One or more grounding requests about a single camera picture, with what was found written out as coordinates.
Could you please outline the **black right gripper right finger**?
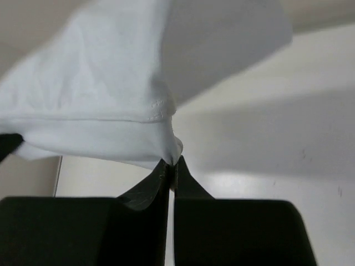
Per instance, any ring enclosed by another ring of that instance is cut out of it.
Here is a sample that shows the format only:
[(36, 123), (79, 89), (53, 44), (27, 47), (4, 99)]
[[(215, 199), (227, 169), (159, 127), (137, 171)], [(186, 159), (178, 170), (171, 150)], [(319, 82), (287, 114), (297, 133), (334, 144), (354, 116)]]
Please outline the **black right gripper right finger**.
[(288, 201), (217, 199), (181, 157), (174, 168), (176, 265), (316, 265), (303, 219)]

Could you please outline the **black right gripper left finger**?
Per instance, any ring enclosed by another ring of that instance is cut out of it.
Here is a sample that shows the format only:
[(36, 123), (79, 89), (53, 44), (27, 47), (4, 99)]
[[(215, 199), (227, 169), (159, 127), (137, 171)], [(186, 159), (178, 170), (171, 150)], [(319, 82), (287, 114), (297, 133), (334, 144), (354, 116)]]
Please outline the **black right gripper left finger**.
[(170, 167), (119, 197), (6, 197), (2, 265), (163, 265)]

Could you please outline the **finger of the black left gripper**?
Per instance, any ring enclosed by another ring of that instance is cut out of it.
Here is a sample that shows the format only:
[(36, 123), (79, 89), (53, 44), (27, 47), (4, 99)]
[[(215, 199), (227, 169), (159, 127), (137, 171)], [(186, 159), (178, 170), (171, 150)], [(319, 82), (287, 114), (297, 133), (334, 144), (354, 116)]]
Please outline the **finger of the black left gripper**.
[(15, 152), (23, 142), (20, 134), (1, 134), (0, 135), (0, 162), (5, 160), (8, 155)]

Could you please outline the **white fabric skirt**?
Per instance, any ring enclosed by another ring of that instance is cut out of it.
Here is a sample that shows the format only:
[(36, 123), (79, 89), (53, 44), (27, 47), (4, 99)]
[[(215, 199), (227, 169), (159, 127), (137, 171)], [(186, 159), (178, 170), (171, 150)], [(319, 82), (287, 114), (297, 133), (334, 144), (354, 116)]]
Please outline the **white fabric skirt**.
[(1, 139), (30, 160), (174, 165), (177, 107), (291, 41), (279, 1), (90, 1), (1, 79)]

